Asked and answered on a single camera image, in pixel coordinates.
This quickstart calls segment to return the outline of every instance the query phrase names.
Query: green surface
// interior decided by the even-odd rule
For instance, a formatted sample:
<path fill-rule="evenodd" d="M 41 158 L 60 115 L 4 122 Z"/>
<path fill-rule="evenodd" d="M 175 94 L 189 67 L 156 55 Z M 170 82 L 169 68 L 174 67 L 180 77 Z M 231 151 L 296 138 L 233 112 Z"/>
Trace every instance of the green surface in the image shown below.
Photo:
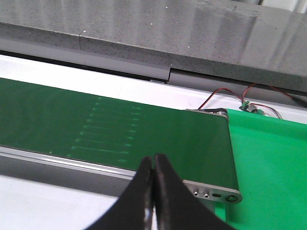
<path fill-rule="evenodd" d="M 239 230 L 307 229 L 307 125 L 228 114 L 243 200 L 226 207 L 227 222 Z"/>
<path fill-rule="evenodd" d="M 182 179 L 237 188 L 224 117 L 0 79 L 0 145 L 136 170 L 165 153 Z"/>

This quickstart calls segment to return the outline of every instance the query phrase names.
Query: gray countertop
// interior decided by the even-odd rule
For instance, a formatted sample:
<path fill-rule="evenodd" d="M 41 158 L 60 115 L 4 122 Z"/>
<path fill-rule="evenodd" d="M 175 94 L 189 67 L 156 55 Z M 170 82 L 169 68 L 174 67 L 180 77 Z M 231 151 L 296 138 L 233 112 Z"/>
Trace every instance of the gray countertop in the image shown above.
<path fill-rule="evenodd" d="M 0 37 L 307 92 L 307 16 L 229 0 L 0 0 Z"/>

